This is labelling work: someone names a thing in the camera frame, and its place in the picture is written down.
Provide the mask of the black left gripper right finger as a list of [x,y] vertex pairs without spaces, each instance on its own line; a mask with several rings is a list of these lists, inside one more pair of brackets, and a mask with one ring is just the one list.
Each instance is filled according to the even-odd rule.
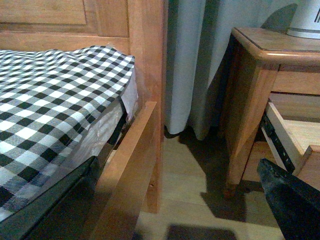
[[286,240],[320,238],[320,191],[266,158],[257,167],[266,201]]

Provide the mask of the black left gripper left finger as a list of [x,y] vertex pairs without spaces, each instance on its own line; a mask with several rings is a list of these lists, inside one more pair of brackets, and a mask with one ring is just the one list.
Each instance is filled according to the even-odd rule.
[[2,240],[23,240],[41,222],[61,200],[89,176],[93,167],[98,167],[97,156],[91,156],[65,177],[40,194],[24,208],[18,210],[0,222]]

